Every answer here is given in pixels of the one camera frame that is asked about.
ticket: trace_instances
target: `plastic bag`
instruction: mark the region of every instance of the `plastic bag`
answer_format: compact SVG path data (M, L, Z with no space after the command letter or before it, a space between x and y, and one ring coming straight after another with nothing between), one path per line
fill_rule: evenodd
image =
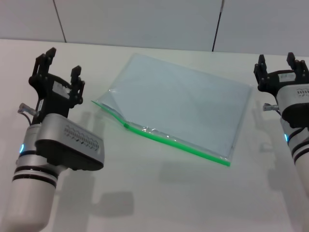
M134 55L95 104L127 129L230 165L251 86Z

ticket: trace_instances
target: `green zipper seal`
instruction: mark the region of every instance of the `green zipper seal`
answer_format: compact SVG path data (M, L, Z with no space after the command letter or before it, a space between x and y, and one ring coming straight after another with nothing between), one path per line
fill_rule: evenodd
M211 161L223 164L223 165L228 166L228 167L231 165L231 162L229 162L229 161L226 161L226 160L223 160L221 158L218 158L218 157L209 155L207 153L201 152L199 150L196 150L196 149L194 149L194 148L192 148L190 146L184 145L184 144L179 143L177 141L169 140L169 139L166 139L166 138L163 138L161 136L154 135L154 134L145 133L145 132L143 132L143 131L141 131L141 130L139 130L139 129L131 126L131 125L129 125L125 120L120 118L117 114L112 112L110 109L104 107L103 105L101 105L101 104L99 104L99 103L97 103L95 101L92 101L92 102L94 104L96 104L97 106L99 106L101 109L103 109L105 112L109 113L114 118L116 118L125 128L127 128L129 131L132 131L133 133L139 134L139 135L141 135L143 137L155 140L155 141L163 143L163 144L167 144L167 145L179 148L181 150L190 152L190 153L195 154L197 156L200 156L202 158L205 158L205 159L208 159L208 160L211 160Z

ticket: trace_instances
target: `ziplock bag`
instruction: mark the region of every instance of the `ziplock bag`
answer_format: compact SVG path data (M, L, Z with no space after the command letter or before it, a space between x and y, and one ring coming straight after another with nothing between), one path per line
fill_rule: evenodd
M230 165L251 86L134 55L95 104L144 137Z

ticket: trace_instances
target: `black band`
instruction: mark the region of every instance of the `black band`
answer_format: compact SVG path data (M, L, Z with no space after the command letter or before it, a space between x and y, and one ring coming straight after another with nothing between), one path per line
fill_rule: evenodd
M47 173L52 175L53 177L55 177L56 179L58 179L58 174L47 169L47 168L42 168L42 167L38 167L38 166L21 166L15 169L14 173L17 173L19 171L23 171L23 170L34 170L34 171L38 171L38 172L43 172L43 173Z
M309 144L309 140L304 141L304 142L302 142L302 143L296 145L296 146L293 148L292 152L291 152L291 153L292 153L292 156L294 155L294 153L295 153L298 149L300 149L301 147L306 146L306 145L308 145L308 144Z
M15 181L15 180L18 180L18 179L35 179L35 180L41 180L41 181L44 181L46 183L49 183L51 185L53 185L55 188L57 186L56 182L47 178L47 177L44 177L44 176L40 176L40 175L33 175L33 174L19 174L19 175L15 175L13 177L13 180L12 181Z
M288 144L290 142L290 140L297 134L299 134L300 132L302 132L304 130L304 128L299 128L298 130L295 130L292 134L290 134L289 138L288 138Z
M296 160L301 157L302 155L306 154L309 152L309 148L306 148L302 151L300 151L295 157L294 157L294 163L296 163Z
M36 155L36 154L37 154L37 152L34 151L34 150L23 151L23 152L21 152L21 153L19 154L19 157L25 156L25 155Z

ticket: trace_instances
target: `sticker label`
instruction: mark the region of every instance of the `sticker label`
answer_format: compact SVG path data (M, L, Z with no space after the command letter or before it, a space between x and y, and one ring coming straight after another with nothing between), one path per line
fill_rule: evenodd
M69 94L67 93L67 89L62 84L58 83L57 81L54 81L53 92L67 99L70 98Z
M294 81L296 78L296 74L294 72L291 73L282 73L278 74L280 82Z
M42 106L43 106L43 102L44 102L44 99L40 100L39 107L38 107L38 112L41 111Z

